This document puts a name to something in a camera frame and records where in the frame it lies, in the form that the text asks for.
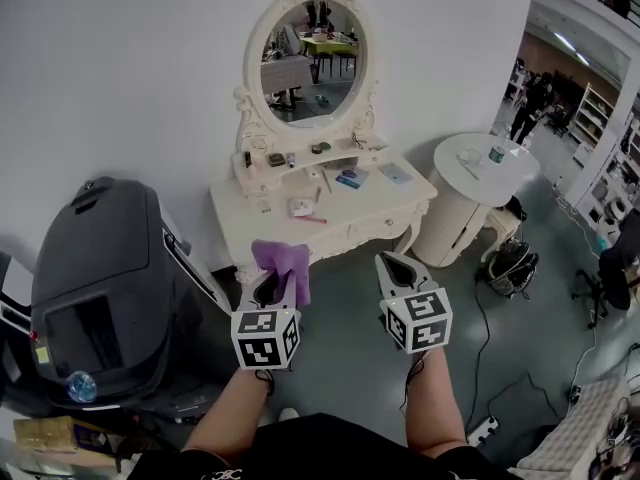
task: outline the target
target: power strip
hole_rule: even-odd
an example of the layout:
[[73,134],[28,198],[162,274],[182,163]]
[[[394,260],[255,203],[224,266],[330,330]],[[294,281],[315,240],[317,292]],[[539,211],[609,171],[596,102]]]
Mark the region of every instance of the power strip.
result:
[[495,434],[497,428],[498,420],[493,416],[489,416],[467,436],[467,441],[471,446],[477,448],[483,444],[491,434]]

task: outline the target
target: white vanity table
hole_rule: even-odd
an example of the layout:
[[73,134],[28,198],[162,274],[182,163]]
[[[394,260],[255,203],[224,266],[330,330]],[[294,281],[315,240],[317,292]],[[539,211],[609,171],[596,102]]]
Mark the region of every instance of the white vanity table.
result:
[[[344,7],[359,37],[357,78],[344,100],[331,114],[293,125],[272,112],[260,78],[265,38],[283,15],[309,1],[319,0],[276,0],[256,24],[245,52],[244,85],[235,91],[238,110],[242,112],[236,140],[238,152],[231,159],[235,178],[211,186],[222,233],[238,268],[236,278],[243,285],[260,274],[251,253],[256,239],[307,244],[310,263],[373,238],[395,238],[403,233],[396,251],[405,252],[417,237],[429,200],[437,195],[436,189],[375,133],[370,101],[376,82],[373,32],[355,0],[322,0]],[[360,145],[351,141],[353,133]],[[329,143],[331,149],[312,153],[311,145],[319,142]],[[245,165],[245,152],[251,154],[250,169]],[[295,153],[295,166],[271,167],[267,156],[276,152]],[[322,167],[325,162],[347,158],[357,158],[358,168],[369,173],[358,189],[335,181],[339,170]],[[378,169],[389,162],[411,179],[401,184],[392,181]],[[308,174],[306,168],[312,166],[319,176]],[[326,224],[289,216],[289,198],[315,198],[318,192],[314,213],[326,219]]]

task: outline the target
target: checkered cloth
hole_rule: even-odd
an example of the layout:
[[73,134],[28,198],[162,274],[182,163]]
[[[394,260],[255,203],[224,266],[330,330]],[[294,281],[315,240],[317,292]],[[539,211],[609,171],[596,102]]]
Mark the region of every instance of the checkered cloth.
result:
[[522,480],[568,480],[569,473],[557,471],[533,471],[530,469],[510,468],[509,473],[513,473]]
[[588,478],[596,446],[605,436],[620,400],[625,397],[629,397],[629,386],[624,379],[584,386],[569,415],[531,455],[518,463],[518,468],[565,472],[570,473],[571,478]]

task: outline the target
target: cardboard box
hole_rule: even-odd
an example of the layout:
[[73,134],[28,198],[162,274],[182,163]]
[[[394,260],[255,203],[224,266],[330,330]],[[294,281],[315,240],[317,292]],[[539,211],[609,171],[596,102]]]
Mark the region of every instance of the cardboard box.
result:
[[124,436],[71,416],[15,420],[16,443],[48,459],[87,467],[115,467]]

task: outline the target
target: office chair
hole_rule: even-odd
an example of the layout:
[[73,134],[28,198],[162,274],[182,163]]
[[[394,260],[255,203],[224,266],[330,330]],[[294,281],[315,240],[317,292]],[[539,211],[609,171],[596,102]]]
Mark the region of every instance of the office chair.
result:
[[598,261],[598,276],[578,270],[576,276],[583,277],[590,290],[586,293],[572,293],[571,298],[588,297],[594,301],[593,318],[589,329],[593,329],[598,318],[604,318],[609,313],[606,303],[614,308],[627,311],[631,306],[629,290],[640,284],[640,279],[627,283],[625,270],[628,269],[640,255],[640,212],[631,210],[620,222],[620,237],[610,249],[600,254]]

